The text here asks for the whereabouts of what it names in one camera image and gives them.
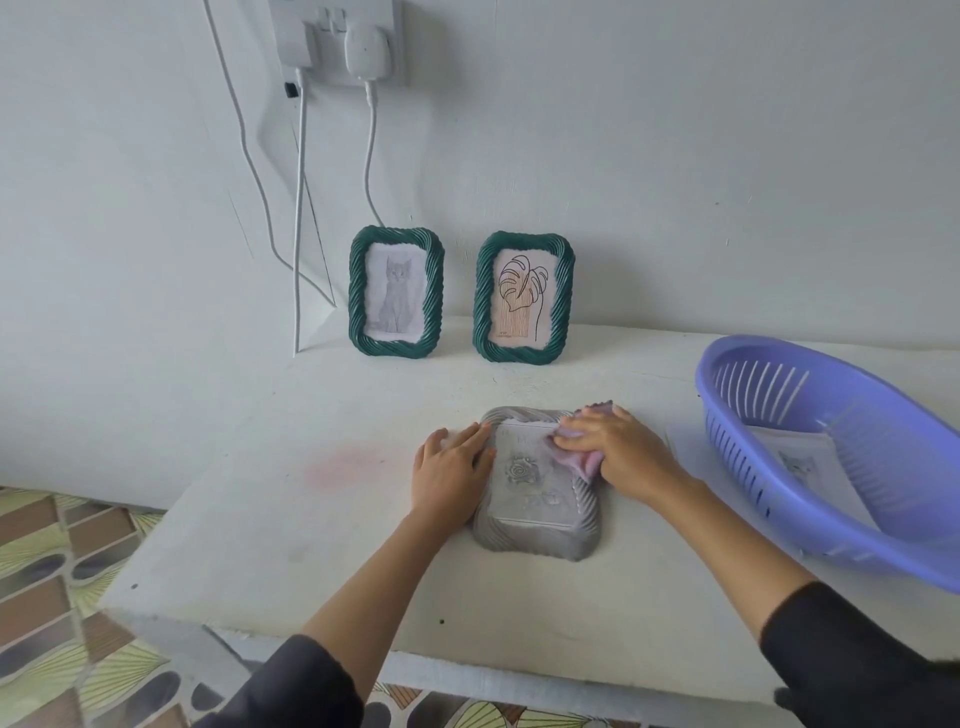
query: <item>power cord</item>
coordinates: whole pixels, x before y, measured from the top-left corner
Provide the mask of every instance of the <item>power cord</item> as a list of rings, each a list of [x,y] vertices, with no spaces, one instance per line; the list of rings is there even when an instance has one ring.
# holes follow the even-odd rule
[[[267,193],[264,191],[263,182],[260,180],[260,175],[256,171],[256,166],[253,164],[253,159],[250,155],[250,149],[247,146],[247,124],[244,121],[243,111],[240,110],[240,102],[237,100],[236,90],[233,87],[233,80],[230,77],[229,69],[227,68],[227,59],[224,56],[224,48],[220,42],[220,35],[217,33],[217,26],[213,20],[213,12],[210,9],[209,0],[203,0],[204,3],[204,13],[206,15],[206,25],[210,30],[210,36],[213,38],[213,45],[217,51],[217,58],[220,61],[220,69],[224,74],[224,81],[227,83],[227,91],[230,95],[230,101],[233,103],[233,110],[236,113],[237,124],[240,127],[240,147],[243,150],[244,159],[247,161],[247,166],[250,169],[250,173],[253,177],[253,181],[256,182],[256,189],[260,193],[260,202],[263,204],[263,215],[267,221],[267,234],[270,237],[270,250],[273,252],[274,257],[279,260],[283,266],[291,271],[294,274],[294,303],[295,303],[295,319],[297,334],[294,337],[294,353],[297,353],[300,350],[300,278],[303,278],[314,290],[319,293],[324,301],[329,303],[332,307],[336,308],[337,305],[333,301],[333,286],[330,284],[330,295],[328,296],[323,289],[315,283],[310,277],[306,274],[300,272],[300,216],[302,215],[302,189],[303,189],[303,156],[305,154],[305,145],[303,144],[303,130],[305,129],[306,123],[306,102],[304,99],[303,93],[303,84],[300,82],[301,75],[298,75],[298,83],[300,84],[300,138],[298,143],[300,145],[298,153],[298,180],[297,180],[297,208],[295,210],[295,217],[297,218],[296,229],[294,232],[295,240],[295,250],[294,258],[296,265],[291,265],[280,255],[279,251],[276,249],[276,242],[274,240],[274,222],[273,217],[270,213],[270,204],[267,202]],[[324,254],[324,245],[320,245],[321,254],[324,255],[324,265],[326,263],[326,255]]]
[[[373,159],[373,142],[376,140],[376,82],[387,78],[393,71],[390,46],[383,31],[375,25],[348,24],[347,35],[344,37],[344,56],[347,71],[362,81],[367,90],[370,136],[367,138],[367,158],[363,165],[363,191],[373,219],[382,228],[383,220],[380,219],[370,195],[370,164]]]
[[[367,90],[367,106],[370,107],[370,135],[367,138],[367,159],[363,165],[363,191],[367,195],[367,205],[370,206],[373,219],[382,228],[383,220],[380,219],[376,207],[373,206],[373,198],[370,196],[370,163],[373,159],[373,142],[376,139],[376,82],[366,81],[364,87]]]
[[[300,353],[300,221],[303,219],[303,167],[306,161],[306,79],[302,68],[297,69],[297,85],[300,87],[300,130],[297,133],[297,202],[294,205],[294,356]]]

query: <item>white cable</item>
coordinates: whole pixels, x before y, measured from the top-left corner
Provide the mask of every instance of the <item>white cable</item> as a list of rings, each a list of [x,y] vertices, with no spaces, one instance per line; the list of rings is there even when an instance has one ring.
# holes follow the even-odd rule
[[[376,82],[366,81],[364,87],[367,89],[367,105],[370,107],[370,137],[367,139],[367,160],[363,165],[363,191],[367,194],[367,205],[370,206],[376,224],[382,228],[383,220],[380,219],[370,196],[370,162],[373,159],[373,141],[376,139]]]
[[[297,133],[297,203],[294,205],[294,356],[300,353],[300,221],[303,219],[303,163],[306,160],[306,79],[297,69],[300,130]]]
[[[260,181],[260,175],[257,174],[256,167],[253,165],[253,159],[250,156],[250,150],[247,148],[247,124],[244,121],[243,112],[240,110],[240,102],[237,100],[237,94],[233,88],[233,80],[230,78],[230,73],[227,69],[227,59],[224,57],[224,48],[220,44],[220,35],[217,33],[217,26],[213,22],[213,12],[210,10],[210,2],[209,0],[203,0],[203,3],[204,12],[206,13],[206,25],[210,29],[210,35],[213,37],[213,45],[217,50],[217,58],[220,59],[220,69],[223,71],[224,80],[227,82],[227,91],[229,91],[230,94],[230,101],[233,102],[233,110],[236,113],[237,124],[240,126],[240,147],[243,150],[243,156],[247,161],[247,166],[250,168],[253,181],[256,182],[256,189],[260,193],[260,202],[263,203],[263,215],[267,219],[267,234],[270,237],[270,250],[273,252],[274,257],[283,263],[284,267],[286,267],[288,271],[293,271],[293,266],[284,260],[280,256],[279,251],[276,249],[276,242],[274,240],[274,222],[270,214],[270,205],[267,203],[267,193],[263,189],[263,182]],[[323,289],[310,277],[304,273],[301,273],[300,276],[311,286],[313,286],[317,293],[323,296],[324,301],[329,303],[334,308],[337,307],[337,304],[333,302],[331,297],[327,296]],[[332,284],[330,287],[330,293],[331,295],[333,293]]]

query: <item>cat drawing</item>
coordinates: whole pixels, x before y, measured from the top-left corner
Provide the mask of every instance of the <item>cat drawing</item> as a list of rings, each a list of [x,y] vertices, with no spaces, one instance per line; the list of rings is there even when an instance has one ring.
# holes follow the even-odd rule
[[[812,457],[793,457],[781,452],[780,461],[788,473],[809,488],[810,476],[817,472],[817,464]]]
[[[407,333],[414,313],[410,308],[407,282],[410,279],[410,259],[402,263],[387,258],[387,295],[380,306],[377,328],[387,333]]]

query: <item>right hand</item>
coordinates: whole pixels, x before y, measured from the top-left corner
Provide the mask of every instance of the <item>right hand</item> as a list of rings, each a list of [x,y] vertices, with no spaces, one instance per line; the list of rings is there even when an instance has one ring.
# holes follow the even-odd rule
[[[614,405],[612,414],[585,407],[579,417],[564,417],[560,424],[584,434],[555,435],[557,447],[601,450],[600,474],[624,496],[651,505],[659,495],[692,480],[664,442],[622,407]]]

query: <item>power adapter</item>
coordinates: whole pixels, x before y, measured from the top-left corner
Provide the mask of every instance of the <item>power adapter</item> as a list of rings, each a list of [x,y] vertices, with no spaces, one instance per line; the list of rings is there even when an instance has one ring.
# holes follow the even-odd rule
[[[348,23],[344,56],[347,71],[364,83],[381,81],[393,72],[387,36],[375,25]]]

